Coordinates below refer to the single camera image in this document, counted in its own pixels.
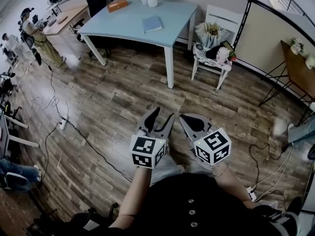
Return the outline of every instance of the desk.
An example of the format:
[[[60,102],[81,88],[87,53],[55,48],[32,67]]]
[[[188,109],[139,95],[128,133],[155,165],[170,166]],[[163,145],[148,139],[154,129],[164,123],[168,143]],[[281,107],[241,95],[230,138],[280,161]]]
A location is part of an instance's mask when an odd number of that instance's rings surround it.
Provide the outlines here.
[[[197,4],[179,0],[158,0],[156,8],[142,4],[140,0],[128,0],[129,5],[112,13],[107,7],[92,17],[79,31],[102,65],[105,60],[89,39],[89,35],[130,39],[164,47],[168,87],[174,87],[173,45],[185,27],[189,25],[188,50],[191,50]],[[142,20],[159,16],[163,29],[144,33]]]
[[[58,10],[61,12],[61,10],[59,9],[58,5],[59,5],[59,3],[56,3],[56,4],[52,5],[52,6],[49,6],[49,7],[47,8],[47,10],[48,10],[48,11],[51,10],[51,11],[53,12],[53,14],[54,14],[55,16],[57,16],[57,12],[54,11],[54,9],[57,7]]]
[[[309,107],[312,102],[315,101],[315,70],[314,69],[308,69],[307,66],[305,65],[305,58],[301,56],[300,54],[295,55],[291,50],[290,46],[285,43],[284,41],[281,40],[281,47],[285,59],[286,66],[283,69],[282,73],[280,76],[271,76],[270,73],[275,71],[280,67],[281,63],[279,66],[277,66],[275,69],[273,69],[271,72],[269,72],[265,77],[267,78],[277,78],[276,83],[279,81],[280,78],[283,77],[288,77],[289,82],[287,82],[282,89],[288,88],[290,85],[294,84],[297,86],[300,90],[302,90],[305,95],[302,96],[300,99],[303,99],[305,96],[308,96],[311,98],[311,101],[304,101],[309,104]],[[284,71],[287,69],[287,75],[283,75]],[[272,89],[274,86],[270,89],[266,97],[263,99],[263,101],[259,104],[261,106],[262,104],[265,104],[267,101],[271,100],[275,96],[277,96],[280,93],[280,90],[275,92],[273,95],[271,95],[269,98],[269,94],[271,93]],[[299,124],[303,120],[306,112],[303,114]]]
[[[67,42],[66,38],[63,37],[63,31],[66,30],[66,28],[68,26],[71,26],[71,22],[74,21],[75,19],[77,19],[78,17],[80,17],[83,13],[85,13],[88,9],[88,6],[81,6],[72,10],[67,10],[64,11],[62,13],[60,13],[58,15],[58,17],[56,18],[57,21],[60,18],[63,18],[65,16],[67,16],[67,19],[64,20],[61,24],[58,24],[57,22],[55,22],[52,26],[46,26],[44,29],[44,34],[46,36],[58,36],[60,39],[63,40],[63,42],[65,43],[65,45],[68,47],[69,50],[71,50],[72,54],[74,54],[77,59],[80,59],[81,57],[79,55],[76,54],[75,50],[73,49],[73,47]]]
[[[1,116],[0,116],[0,128],[1,128],[1,139],[0,139],[0,158],[3,158],[6,154],[7,154],[7,149],[8,149],[8,145],[9,145],[9,141],[15,141],[17,143],[21,143],[21,144],[25,144],[25,145],[29,145],[32,147],[39,147],[39,144],[37,143],[33,143],[27,140],[23,140],[21,138],[12,136],[9,134],[9,129],[8,126],[6,124],[6,121],[11,121],[16,125],[19,125],[23,128],[29,128],[27,125],[25,125],[24,123],[21,123],[15,119],[12,119],[11,117],[8,117],[6,115],[4,115],[4,113],[2,112]]]

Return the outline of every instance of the light blue table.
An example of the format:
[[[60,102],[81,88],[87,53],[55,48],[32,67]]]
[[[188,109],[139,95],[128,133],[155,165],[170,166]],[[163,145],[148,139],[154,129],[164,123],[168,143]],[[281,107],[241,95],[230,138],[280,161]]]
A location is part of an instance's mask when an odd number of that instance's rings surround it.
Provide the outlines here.
[[[129,5],[112,13],[107,7],[92,17],[79,31],[102,65],[105,60],[89,39],[89,35],[136,40],[164,47],[168,87],[174,87],[173,45],[190,20],[188,50],[191,50],[197,4],[180,0],[158,0],[150,8],[140,0],[128,0]],[[144,33],[142,20],[159,16],[163,29]]]

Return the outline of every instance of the orange box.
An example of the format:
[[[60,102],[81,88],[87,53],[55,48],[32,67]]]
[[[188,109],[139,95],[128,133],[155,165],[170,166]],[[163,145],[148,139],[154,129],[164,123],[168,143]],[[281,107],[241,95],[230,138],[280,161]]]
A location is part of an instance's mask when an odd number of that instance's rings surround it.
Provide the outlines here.
[[[128,1],[127,0],[116,0],[116,1],[113,1],[113,2],[109,3],[107,5],[107,8],[108,8],[109,12],[113,12],[115,10],[119,10],[121,8],[124,8],[126,6],[128,6]]]

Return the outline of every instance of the jeans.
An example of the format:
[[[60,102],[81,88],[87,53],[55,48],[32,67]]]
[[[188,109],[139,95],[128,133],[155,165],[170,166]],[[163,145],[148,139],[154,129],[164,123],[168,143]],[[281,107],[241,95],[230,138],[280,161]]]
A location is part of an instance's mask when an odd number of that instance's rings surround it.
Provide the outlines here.
[[[11,163],[7,159],[0,159],[0,173],[1,171],[3,171],[4,174],[11,172],[22,175],[30,182],[37,182],[39,179],[39,171],[37,168]]]
[[[158,165],[152,171],[151,186],[164,178],[173,177],[182,173],[204,174],[212,177],[210,170],[204,168],[196,162],[192,162],[186,169],[182,165],[177,165],[173,158],[166,154],[159,161]]]

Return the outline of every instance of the flower vase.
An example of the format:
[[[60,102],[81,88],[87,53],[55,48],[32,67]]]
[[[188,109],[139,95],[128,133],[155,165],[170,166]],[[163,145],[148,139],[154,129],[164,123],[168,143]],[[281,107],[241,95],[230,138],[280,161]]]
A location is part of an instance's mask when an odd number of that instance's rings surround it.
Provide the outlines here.
[[[312,69],[313,67],[315,67],[315,56],[309,55],[309,57],[305,60],[305,64],[308,69]]]
[[[148,4],[148,0],[141,0],[144,5]]]
[[[298,55],[299,52],[300,52],[300,48],[299,48],[299,46],[297,46],[297,45],[292,45],[292,46],[291,46],[291,51],[292,51],[295,55]]]
[[[148,6],[149,7],[157,7],[158,0],[148,0]]]

